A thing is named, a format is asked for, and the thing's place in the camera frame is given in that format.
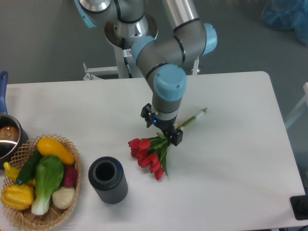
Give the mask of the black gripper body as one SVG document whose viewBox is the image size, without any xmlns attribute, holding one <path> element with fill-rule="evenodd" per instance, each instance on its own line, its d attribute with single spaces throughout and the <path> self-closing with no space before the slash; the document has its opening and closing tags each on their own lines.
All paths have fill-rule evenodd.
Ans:
<svg viewBox="0 0 308 231">
<path fill-rule="evenodd" d="M 161 113 L 152 112 L 150 119 L 151 123 L 159 128 L 165 137 L 177 137 L 179 131 L 174 127 L 177 117 L 177 112 Z"/>
</svg>

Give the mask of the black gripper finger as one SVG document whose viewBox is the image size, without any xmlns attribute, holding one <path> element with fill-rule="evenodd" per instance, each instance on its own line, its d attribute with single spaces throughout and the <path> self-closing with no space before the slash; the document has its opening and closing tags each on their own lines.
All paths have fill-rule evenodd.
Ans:
<svg viewBox="0 0 308 231">
<path fill-rule="evenodd" d="M 173 129 L 167 134 L 168 144 L 178 146 L 183 139 L 183 131 L 179 128 Z"/>
<path fill-rule="evenodd" d="M 152 123 L 152 110 L 151 110 L 151 105 L 147 103 L 141 110 L 141 117 L 144 118 L 146 122 L 146 127 L 149 128 L 153 123 Z"/>
</svg>

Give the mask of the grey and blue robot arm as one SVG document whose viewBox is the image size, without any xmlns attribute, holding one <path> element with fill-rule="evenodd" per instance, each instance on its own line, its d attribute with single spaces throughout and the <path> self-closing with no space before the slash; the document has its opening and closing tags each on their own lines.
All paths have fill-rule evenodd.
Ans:
<svg viewBox="0 0 308 231">
<path fill-rule="evenodd" d="M 191 0 L 166 0 L 163 6 L 173 29 L 172 38 L 156 40 L 156 21 L 144 11 L 142 0 L 76 0 L 89 28 L 104 25 L 113 46 L 120 78 L 143 77 L 152 90 L 152 102 L 141 110 L 147 126 L 156 126 L 169 143 L 178 145 L 183 133 L 174 126 L 186 90 L 181 64 L 212 52 L 217 33 L 202 23 Z"/>
</svg>

